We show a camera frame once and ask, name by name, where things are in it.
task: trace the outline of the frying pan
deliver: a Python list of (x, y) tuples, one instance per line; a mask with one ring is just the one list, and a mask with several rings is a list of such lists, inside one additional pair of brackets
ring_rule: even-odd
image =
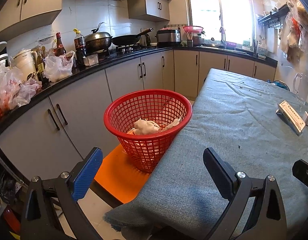
[(137, 43), (140, 39), (141, 36), (153, 31), (154, 29), (147, 29), (137, 35), (123, 35), (123, 36), (117, 36), (112, 38), (112, 43), (116, 46), (126, 46), (126, 45), (133, 45)]

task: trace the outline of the wall shelf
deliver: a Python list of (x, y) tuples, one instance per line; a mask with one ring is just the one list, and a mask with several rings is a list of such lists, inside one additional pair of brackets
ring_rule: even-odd
[(287, 4), (285, 4), (279, 10), (277, 10), (276, 12), (273, 12), (272, 14), (269, 14), (269, 15), (259, 19), (258, 23), (264, 24), (265, 22), (267, 22), (269, 20), (279, 19), (280, 17), (287, 15), (289, 11), (290, 11), (289, 7), (287, 6)]

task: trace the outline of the black countertop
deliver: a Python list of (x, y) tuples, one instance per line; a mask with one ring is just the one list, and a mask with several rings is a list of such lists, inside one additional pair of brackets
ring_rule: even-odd
[(84, 78), (88, 75), (91, 75), (97, 71), (106, 69), (108, 67), (126, 62), (131, 59), (135, 59), (138, 57), (146, 56), (149, 54), (171, 50), (171, 49), (177, 49), (177, 50), (194, 50), (194, 51), (205, 51), (205, 52), (212, 52), (212, 53), (220, 53), (224, 55), (232, 55), (236, 57), (241, 57), (253, 61), (257, 61), (272, 67), (277, 66), (277, 61), (271, 58), (267, 58), (266, 60), (259, 59), (257, 57), (250, 56), (248, 54), (242, 54), (240, 52), (235, 51), (229, 51), (229, 50), (223, 50), (223, 49), (214, 49), (214, 48), (206, 48), (206, 47), (168, 47), (168, 48), (156, 48), (156, 47), (150, 47), (150, 48), (141, 48), (139, 50), (130, 52), (128, 54), (122, 54), (118, 52), (111, 53), (109, 57), (102, 60), (99, 64), (94, 65), (92, 67), (85, 68), (83, 70), (79, 70), (78, 68), (75, 68), (72, 70), (72, 75), (69, 77), (66, 77), (58, 82), (50, 83), (50, 85), (40, 92), (38, 92), (34, 97), (32, 97), (30, 103), (28, 105), (15, 108), (11, 110), (8, 114), (3, 116), (0, 119), (0, 135), (1, 133), (9, 126), (11, 125), (17, 118), (19, 118), (23, 113), (25, 113), (27, 110), (35, 106), (40, 101), (44, 100), (51, 94), (57, 92), (58, 90), (64, 88), (65, 86)]

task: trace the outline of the blue grip pad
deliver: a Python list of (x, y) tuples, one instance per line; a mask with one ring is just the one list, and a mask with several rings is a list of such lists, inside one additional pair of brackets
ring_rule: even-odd
[(84, 198), (89, 186), (91, 185), (98, 169), (103, 161), (102, 150), (96, 148), (89, 160), (86, 161), (75, 180), (73, 181), (72, 197), (74, 201)]

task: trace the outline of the cup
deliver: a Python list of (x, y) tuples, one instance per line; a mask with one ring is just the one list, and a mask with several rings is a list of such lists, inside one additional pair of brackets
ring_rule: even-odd
[[(298, 89), (295, 88), (297, 78), (300, 78)], [(308, 75), (305, 75), (304, 73), (297, 73), (293, 80), (293, 90), (297, 93), (301, 101), (305, 103), (308, 96)]]
[(193, 40), (187, 40), (187, 46), (193, 47)]

